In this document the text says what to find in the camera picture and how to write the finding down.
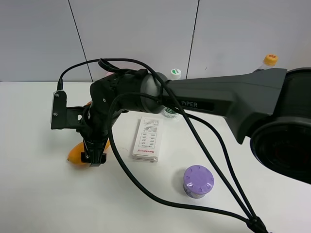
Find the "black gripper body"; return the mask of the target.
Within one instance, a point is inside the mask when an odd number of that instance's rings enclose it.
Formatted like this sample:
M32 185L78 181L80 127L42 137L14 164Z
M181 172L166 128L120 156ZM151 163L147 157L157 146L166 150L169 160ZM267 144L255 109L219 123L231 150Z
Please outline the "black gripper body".
M145 77L145 71L113 73L90 86L91 102L85 106L82 118L87 125L86 130L81 130L85 146L92 147L95 143L104 146L108 138L107 118L112 102L123 93L140 93Z

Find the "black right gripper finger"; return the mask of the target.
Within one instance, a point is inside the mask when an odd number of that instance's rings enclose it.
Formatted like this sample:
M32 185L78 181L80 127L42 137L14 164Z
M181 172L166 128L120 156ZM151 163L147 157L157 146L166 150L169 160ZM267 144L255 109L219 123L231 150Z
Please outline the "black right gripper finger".
M94 142L89 147L90 166L100 166L106 162L106 154L104 153L107 141Z

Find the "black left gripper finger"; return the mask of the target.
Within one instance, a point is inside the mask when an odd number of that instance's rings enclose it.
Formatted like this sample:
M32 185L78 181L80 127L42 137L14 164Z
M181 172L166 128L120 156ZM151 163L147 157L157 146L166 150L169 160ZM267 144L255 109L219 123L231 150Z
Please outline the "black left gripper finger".
M87 150L87 146L85 145L85 142L82 142L82 152L81 152L81 162L82 163L90 163L90 156Z

